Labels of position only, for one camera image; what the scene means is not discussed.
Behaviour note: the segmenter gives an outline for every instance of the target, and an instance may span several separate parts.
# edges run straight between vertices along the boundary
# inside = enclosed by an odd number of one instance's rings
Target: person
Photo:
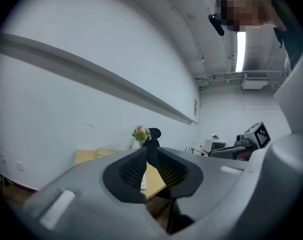
[[[268,25],[286,49],[285,70],[293,70],[303,53],[303,30],[283,0],[216,0],[215,16],[232,31]]]

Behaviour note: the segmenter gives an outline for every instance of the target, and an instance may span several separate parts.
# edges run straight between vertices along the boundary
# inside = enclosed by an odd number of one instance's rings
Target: fluorescent light
[[[242,72],[245,60],[246,32],[237,32],[237,64],[236,72]]]

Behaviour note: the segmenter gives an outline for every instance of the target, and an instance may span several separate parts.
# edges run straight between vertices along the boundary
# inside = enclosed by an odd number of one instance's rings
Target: ceiling
[[[167,33],[200,89],[239,85],[244,73],[235,73],[237,37],[226,30],[219,36],[208,20],[216,0],[131,0]],[[243,71],[270,71],[277,88],[286,79],[284,47],[271,26],[246,31]]]

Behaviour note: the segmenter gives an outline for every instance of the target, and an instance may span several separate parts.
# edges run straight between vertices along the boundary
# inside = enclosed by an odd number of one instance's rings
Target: flower vase
[[[131,149],[133,150],[133,149],[139,149],[139,148],[141,148],[143,146],[143,143],[142,142],[140,142],[140,141],[137,141],[137,140],[133,140],[133,144],[132,144],[132,146],[131,146]]]

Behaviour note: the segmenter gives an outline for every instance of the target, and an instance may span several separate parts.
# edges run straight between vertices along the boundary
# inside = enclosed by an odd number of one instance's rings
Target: paper
[[[146,172],[143,174],[143,177],[141,179],[140,189],[141,190],[146,190]]]

